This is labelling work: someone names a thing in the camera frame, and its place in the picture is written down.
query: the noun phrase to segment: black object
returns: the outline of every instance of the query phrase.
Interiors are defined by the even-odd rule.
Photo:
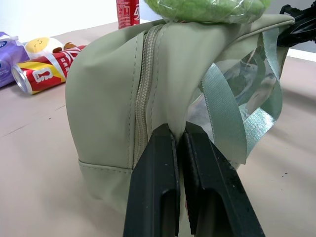
[[[175,150],[166,124],[157,128],[131,177],[123,237],[178,236],[183,171],[191,234],[264,237],[236,170],[203,129],[187,123]]]
[[[295,18],[295,24],[280,34],[278,46],[292,47],[299,43],[316,41],[316,1],[305,10],[285,5],[280,14],[285,13]]]

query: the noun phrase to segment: green fuzzy object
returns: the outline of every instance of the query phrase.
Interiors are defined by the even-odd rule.
[[[271,0],[145,0],[157,14],[186,22],[251,23]]]

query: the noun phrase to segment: red can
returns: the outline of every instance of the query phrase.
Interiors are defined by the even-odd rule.
[[[66,81],[71,64],[84,47],[74,47],[18,63],[12,67],[14,79],[28,94],[36,94],[62,84]]]
[[[118,28],[139,24],[139,0],[117,0]]]

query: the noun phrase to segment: can lid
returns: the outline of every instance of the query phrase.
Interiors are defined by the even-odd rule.
[[[12,67],[12,75],[18,84],[18,86],[25,92],[29,93],[28,87],[25,83],[25,76],[23,74],[23,71],[18,67],[17,65],[14,65]]]

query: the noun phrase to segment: zipper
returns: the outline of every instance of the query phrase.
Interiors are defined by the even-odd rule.
[[[145,35],[142,56],[142,69],[136,95],[135,106],[135,145],[134,167],[148,143],[146,107],[153,81],[155,44],[163,25],[152,27]]]

